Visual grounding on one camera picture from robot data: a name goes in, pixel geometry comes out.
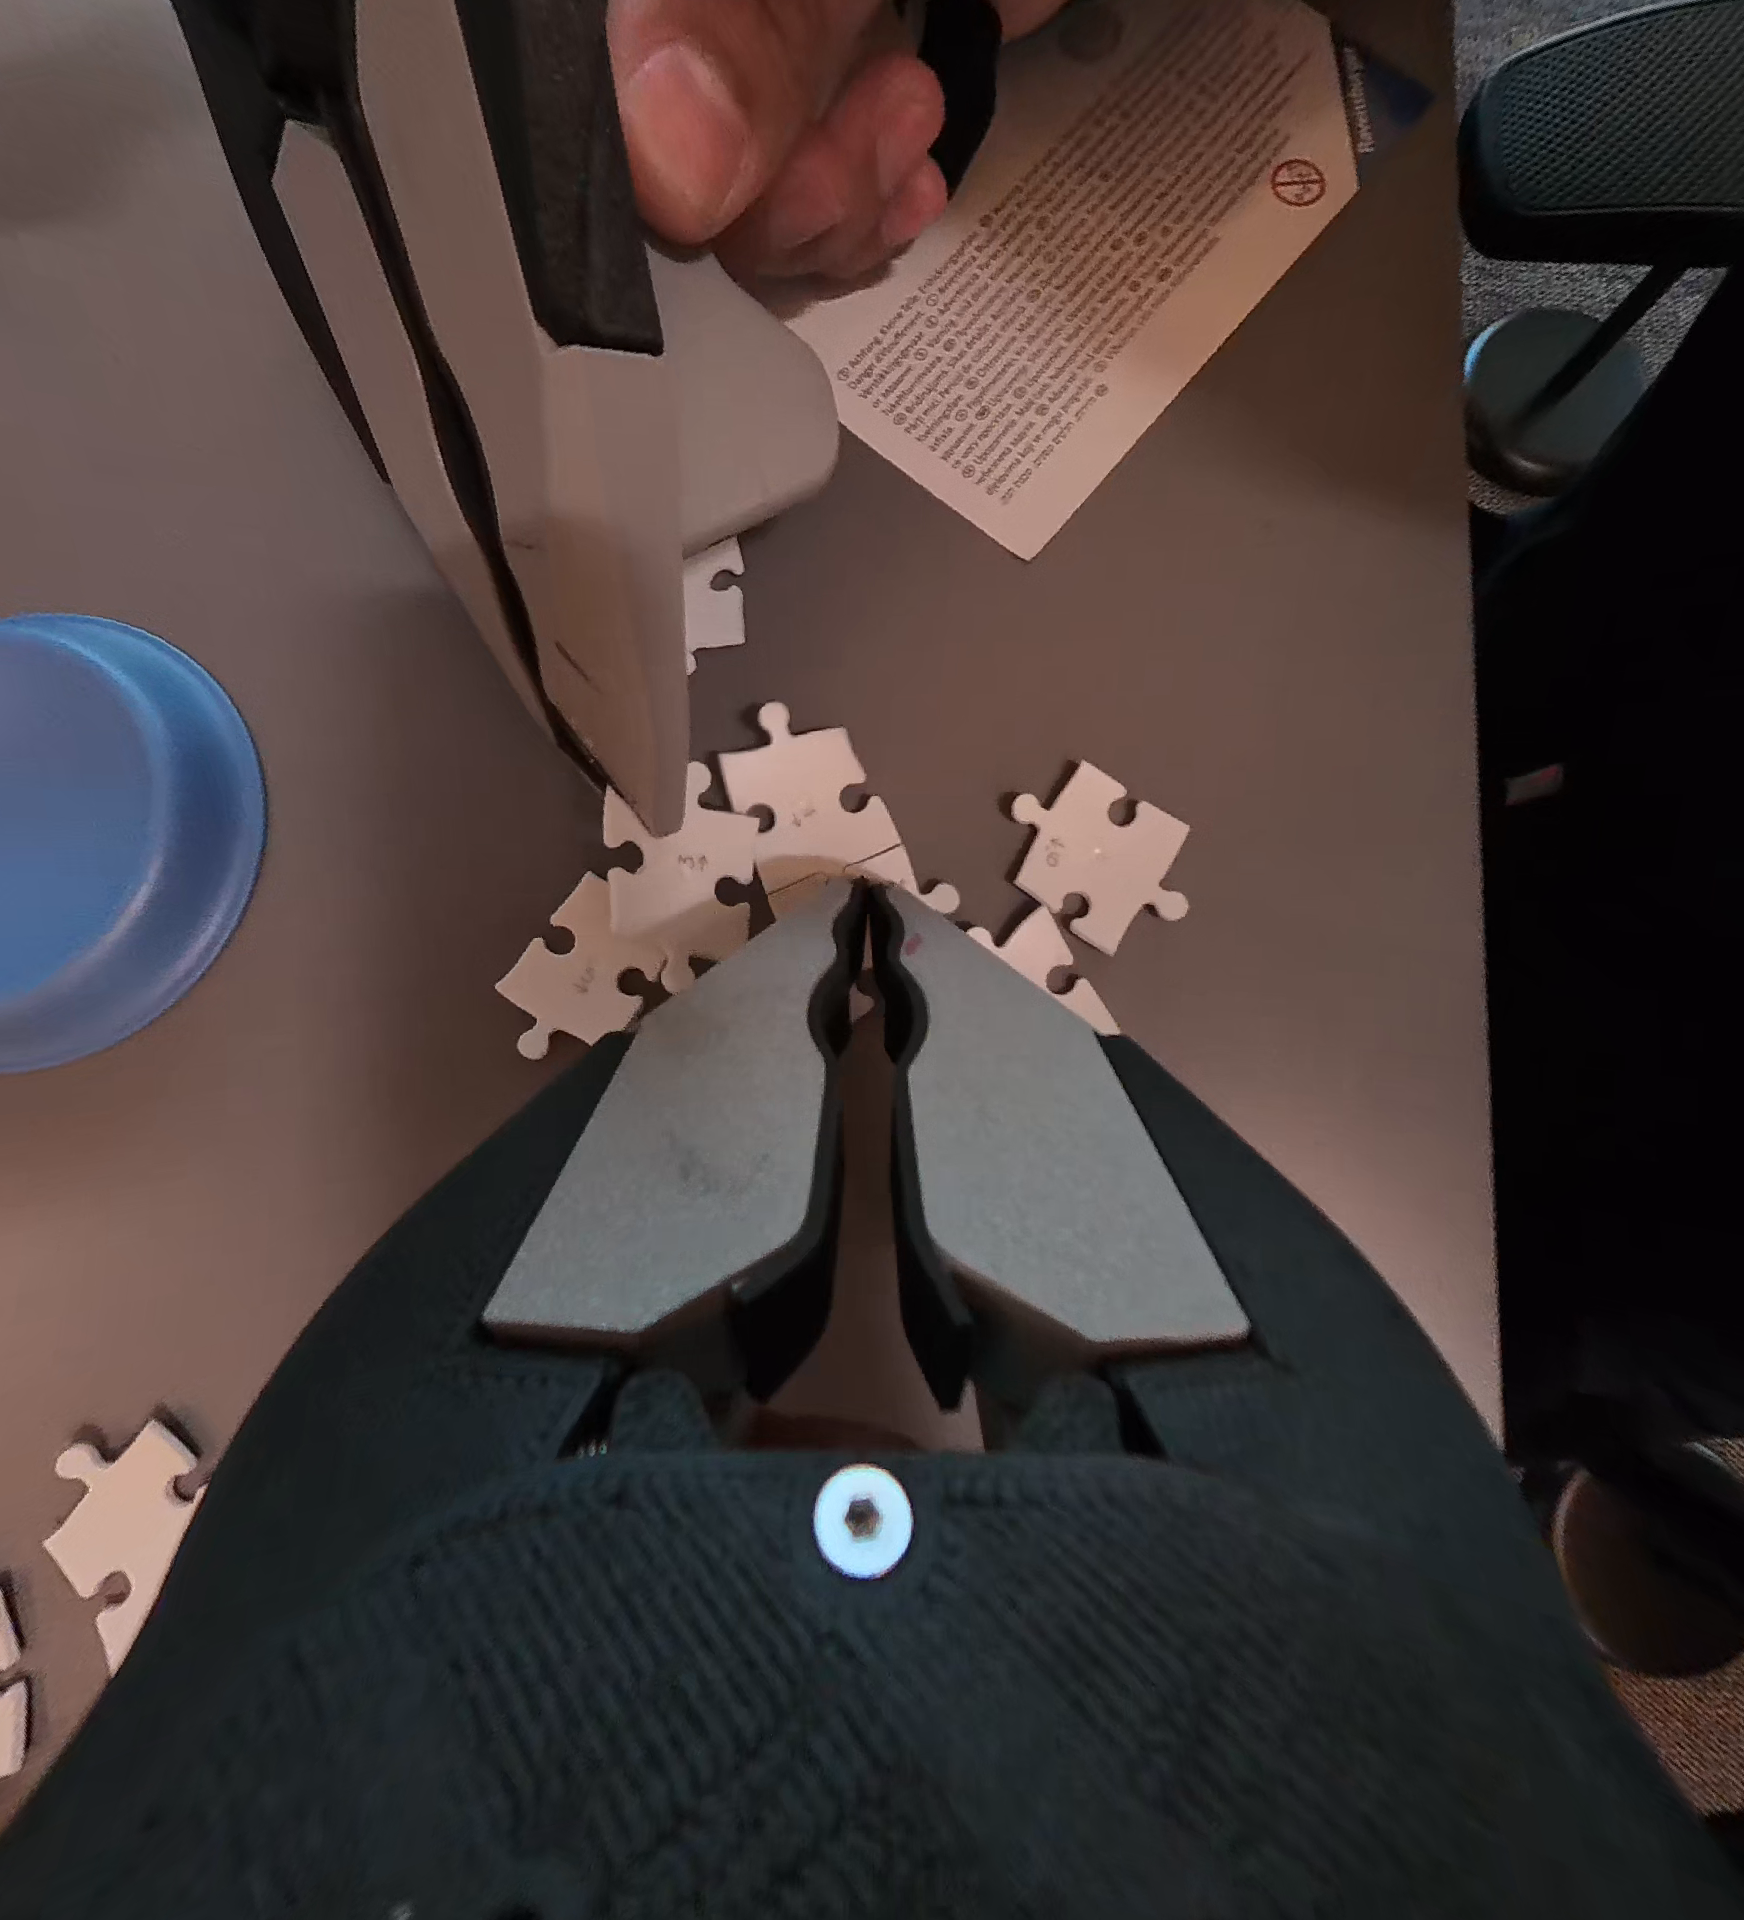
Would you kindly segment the black mesh office chair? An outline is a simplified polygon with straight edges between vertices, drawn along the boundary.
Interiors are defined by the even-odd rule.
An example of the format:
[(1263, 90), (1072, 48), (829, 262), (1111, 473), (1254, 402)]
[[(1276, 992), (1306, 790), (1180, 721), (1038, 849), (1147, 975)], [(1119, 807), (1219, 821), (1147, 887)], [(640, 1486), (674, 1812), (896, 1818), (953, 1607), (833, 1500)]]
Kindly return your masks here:
[(1562, 492), (1648, 387), (1637, 323), (1744, 254), (1744, 3), (1614, 12), (1502, 61), (1461, 118), (1461, 225), (1502, 265), (1639, 270), (1601, 318), (1528, 308), (1464, 351), (1472, 470)]

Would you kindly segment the scatter of white puzzle pieces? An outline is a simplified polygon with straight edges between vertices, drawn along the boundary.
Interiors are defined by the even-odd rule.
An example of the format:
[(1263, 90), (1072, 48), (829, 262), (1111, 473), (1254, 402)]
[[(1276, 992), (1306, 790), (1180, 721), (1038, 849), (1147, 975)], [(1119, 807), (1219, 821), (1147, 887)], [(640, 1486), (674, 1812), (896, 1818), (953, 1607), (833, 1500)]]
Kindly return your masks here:
[[(705, 764), (713, 774), (705, 803), (733, 811), (714, 759)], [(872, 797), (863, 784), (846, 792), (847, 807)], [(1077, 975), (1075, 942), (1112, 954), (1140, 916), (1180, 921), (1189, 904), (1168, 886), (1168, 875), (1192, 829), (1176, 816), (1131, 800), (1121, 782), (1086, 759), (1077, 761), (1050, 800), (1017, 795), (1008, 813), (1029, 829), (1029, 846), (1011, 875), (1029, 908), (1002, 936), (973, 929), (970, 939), (1099, 1035), (1116, 1035), (1096, 988)], [(594, 1044), (632, 1027), (644, 1006), (644, 986), (667, 994), (658, 981), (661, 954), (622, 942), (611, 929), (606, 875), (634, 869), (640, 851), (603, 848), (631, 849), (639, 861), (579, 878), (552, 911), (549, 934), (528, 942), (495, 983), (495, 994), (524, 1018), (515, 1051), (528, 1060), (540, 1060), (556, 1035)], [(718, 901), (749, 908), (746, 941), (756, 934), (752, 890), (764, 894), (757, 871), (749, 886), (718, 881), (714, 890)], [(692, 959), (692, 983), (718, 962)]]

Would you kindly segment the joined white puzzle piece cluster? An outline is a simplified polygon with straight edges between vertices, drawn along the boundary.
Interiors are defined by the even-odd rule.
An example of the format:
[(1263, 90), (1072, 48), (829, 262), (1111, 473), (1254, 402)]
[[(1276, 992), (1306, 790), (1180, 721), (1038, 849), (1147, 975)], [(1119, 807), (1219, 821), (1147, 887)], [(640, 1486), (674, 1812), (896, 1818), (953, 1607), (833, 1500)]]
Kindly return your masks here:
[(863, 765), (844, 728), (791, 731), (784, 703), (757, 712), (764, 746), (717, 753), (717, 778), (733, 811), (766, 809), (756, 865), (773, 918), (794, 912), (836, 878), (869, 878), (908, 890), (935, 912), (958, 908), (953, 886), (918, 883), (904, 839), (881, 800), (846, 805)]

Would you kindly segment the person's right hand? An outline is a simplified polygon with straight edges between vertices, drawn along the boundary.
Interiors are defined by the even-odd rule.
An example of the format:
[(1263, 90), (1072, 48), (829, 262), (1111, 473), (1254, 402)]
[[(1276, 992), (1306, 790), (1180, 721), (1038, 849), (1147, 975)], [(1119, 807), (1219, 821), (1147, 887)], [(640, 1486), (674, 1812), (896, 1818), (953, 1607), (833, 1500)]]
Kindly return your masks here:
[(611, 3), (646, 229), (738, 282), (857, 282), (942, 215), (944, 97), (904, 5)]

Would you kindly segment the chair base with caster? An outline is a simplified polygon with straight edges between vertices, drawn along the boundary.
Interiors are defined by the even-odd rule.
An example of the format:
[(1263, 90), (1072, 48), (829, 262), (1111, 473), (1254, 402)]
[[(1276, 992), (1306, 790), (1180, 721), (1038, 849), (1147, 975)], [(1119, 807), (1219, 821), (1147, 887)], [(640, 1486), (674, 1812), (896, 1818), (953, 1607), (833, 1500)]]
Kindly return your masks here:
[(1744, 1481), (1713, 1448), (1592, 1429), (1523, 1484), (1609, 1668), (1690, 1680), (1744, 1654)]

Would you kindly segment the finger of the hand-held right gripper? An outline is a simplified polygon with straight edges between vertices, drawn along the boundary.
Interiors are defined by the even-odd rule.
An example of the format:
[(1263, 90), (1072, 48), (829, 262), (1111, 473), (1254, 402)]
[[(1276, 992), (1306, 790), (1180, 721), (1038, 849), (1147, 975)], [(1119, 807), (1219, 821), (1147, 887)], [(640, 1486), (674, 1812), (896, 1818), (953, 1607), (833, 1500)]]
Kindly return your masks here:
[(359, 86), (386, 252), (452, 478), (552, 715), (653, 833), (680, 825), (676, 431), (644, 236), (605, 250), (603, 344), (533, 308), (471, 84)]
[(535, 721), (596, 785), (596, 758), (556, 714), (519, 588), (502, 552), (490, 480), (450, 372), (414, 344), (376, 234), (324, 128), (285, 127), (270, 187), (332, 334), (359, 434)]

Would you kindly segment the white printed instruction leaflet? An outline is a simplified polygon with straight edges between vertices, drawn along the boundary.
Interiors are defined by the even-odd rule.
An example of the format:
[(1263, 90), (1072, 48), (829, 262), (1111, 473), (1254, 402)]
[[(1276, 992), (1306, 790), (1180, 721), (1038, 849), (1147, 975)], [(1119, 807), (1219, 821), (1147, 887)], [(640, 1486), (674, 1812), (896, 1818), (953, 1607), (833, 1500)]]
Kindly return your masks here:
[(782, 315), (847, 432), (1029, 561), (1430, 100), (1309, 5), (1071, 5), (940, 220)]

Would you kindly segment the blue round plastic stand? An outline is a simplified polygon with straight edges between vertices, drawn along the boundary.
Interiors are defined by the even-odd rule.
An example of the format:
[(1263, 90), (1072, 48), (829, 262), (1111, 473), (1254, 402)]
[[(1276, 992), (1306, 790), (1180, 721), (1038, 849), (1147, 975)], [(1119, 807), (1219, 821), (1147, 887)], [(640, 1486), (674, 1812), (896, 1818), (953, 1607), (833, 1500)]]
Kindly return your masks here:
[(0, 1073), (158, 1021), (234, 934), (265, 849), (261, 759), (164, 638), (0, 621)]

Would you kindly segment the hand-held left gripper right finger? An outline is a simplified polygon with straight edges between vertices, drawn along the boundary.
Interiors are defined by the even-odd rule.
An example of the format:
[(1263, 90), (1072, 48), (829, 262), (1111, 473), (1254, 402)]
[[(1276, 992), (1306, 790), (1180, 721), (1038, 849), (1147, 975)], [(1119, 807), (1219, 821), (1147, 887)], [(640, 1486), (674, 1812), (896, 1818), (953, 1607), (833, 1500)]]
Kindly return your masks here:
[(1239, 1348), (1250, 1321), (1099, 1032), (904, 890), (867, 890), (909, 1351), (944, 1410)]

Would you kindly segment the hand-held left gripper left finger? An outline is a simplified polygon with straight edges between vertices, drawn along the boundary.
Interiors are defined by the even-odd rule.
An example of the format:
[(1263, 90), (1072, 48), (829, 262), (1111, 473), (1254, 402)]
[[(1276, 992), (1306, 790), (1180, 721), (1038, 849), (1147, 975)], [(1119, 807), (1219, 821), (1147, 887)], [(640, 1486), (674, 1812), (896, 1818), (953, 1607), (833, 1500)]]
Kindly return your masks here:
[(826, 1328), (865, 886), (646, 1017), (483, 1307), (485, 1331), (772, 1399)]

